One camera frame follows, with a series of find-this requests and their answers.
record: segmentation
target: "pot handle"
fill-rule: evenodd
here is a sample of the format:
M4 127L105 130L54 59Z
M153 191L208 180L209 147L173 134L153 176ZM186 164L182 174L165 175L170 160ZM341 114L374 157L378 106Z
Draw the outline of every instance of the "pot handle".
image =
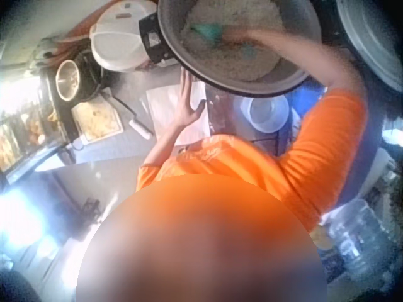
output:
M140 36L145 51L155 64L174 57L172 50L166 43L159 27L157 13L139 21Z

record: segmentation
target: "white bowl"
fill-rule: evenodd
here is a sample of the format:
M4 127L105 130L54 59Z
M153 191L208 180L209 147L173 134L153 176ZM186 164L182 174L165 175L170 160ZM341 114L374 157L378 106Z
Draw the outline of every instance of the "white bowl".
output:
M255 129L263 133L274 133L287 122L290 106L285 96L243 98L241 111Z

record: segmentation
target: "rice cooker lid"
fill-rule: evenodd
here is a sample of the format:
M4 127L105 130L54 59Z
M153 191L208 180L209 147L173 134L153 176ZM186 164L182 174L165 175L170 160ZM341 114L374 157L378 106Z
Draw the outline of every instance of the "rice cooker lid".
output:
M122 1L111 6L91 27L91 48L106 69L133 69L149 59L143 46L139 20L157 10L151 1Z
M381 80L402 92L400 33L374 0L337 0L337 6L344 29L362 59Z

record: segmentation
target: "stainless steel bowl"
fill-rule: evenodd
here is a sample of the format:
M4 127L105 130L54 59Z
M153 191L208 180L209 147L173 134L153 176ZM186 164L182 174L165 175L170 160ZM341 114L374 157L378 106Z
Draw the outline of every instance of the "stainless steel bowl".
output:
M162 35L175 57L205 82L236 94L252 97L284 94L299 85L308 74L291 62L281 59L266 76L252 82L229 79L202 65L181 44L180 31L186 16L197 0L159 0L158 20ZM291 33L315 41L321 40L321 26L309 0L275 1L280 8L283 24Z
M76 97L80 81L80 71L74 61L66 60L61 63L56 73L56 88L64 101L71 101Z

